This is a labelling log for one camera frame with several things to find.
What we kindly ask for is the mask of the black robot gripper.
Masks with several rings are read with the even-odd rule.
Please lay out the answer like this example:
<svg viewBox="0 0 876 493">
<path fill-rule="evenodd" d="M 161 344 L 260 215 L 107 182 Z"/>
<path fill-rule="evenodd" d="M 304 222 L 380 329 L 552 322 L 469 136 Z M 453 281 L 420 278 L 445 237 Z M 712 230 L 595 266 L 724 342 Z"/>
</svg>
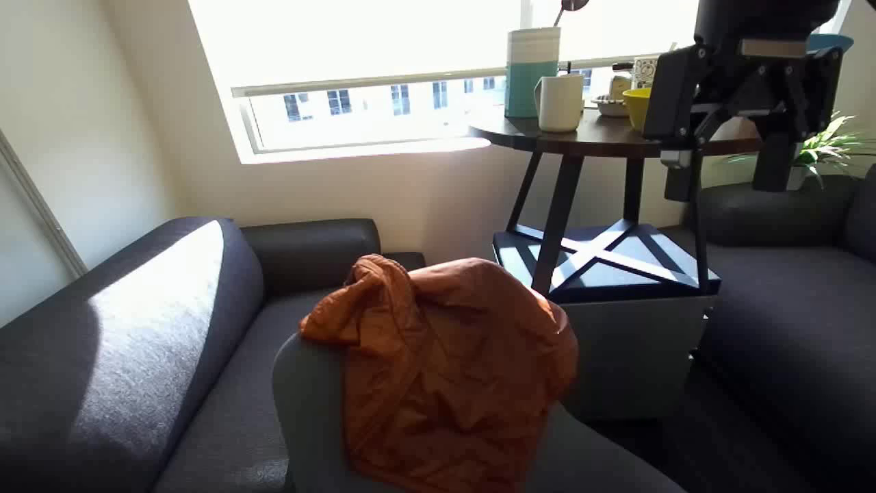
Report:
<svg viewBox="0 0 876 493">
<path fill-rule="evenodd" d="M 761 136 L 754 186 L 784 192 L 801 141 L 829 122 L 842 62 L 842 45 L 771 38 L 661 55 L 645 136 L 668 166 L 665 196 L 699 196 L 706 144 L 732 118 L 749 118 Z"/>
</svg>

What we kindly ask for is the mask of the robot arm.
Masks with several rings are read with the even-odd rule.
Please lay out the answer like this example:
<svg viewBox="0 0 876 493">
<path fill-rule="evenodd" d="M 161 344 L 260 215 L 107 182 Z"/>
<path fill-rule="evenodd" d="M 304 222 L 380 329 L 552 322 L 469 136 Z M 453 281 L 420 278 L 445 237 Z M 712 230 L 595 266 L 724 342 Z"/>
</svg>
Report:
<svg viewBox="0 0 876 493">
<path fill-rule="evenodd" d="M 754 186 L 787 188 L 801 141 L 836 107 L 844 49 L 812 45 L 836 10 L 839 0 L 699 0 L 694 43 L 657 56 L 645 125 L 668 166 L 668 200 L 699 196 L 706 144 L 732 118 L 761 136 Z"/>
</svg>

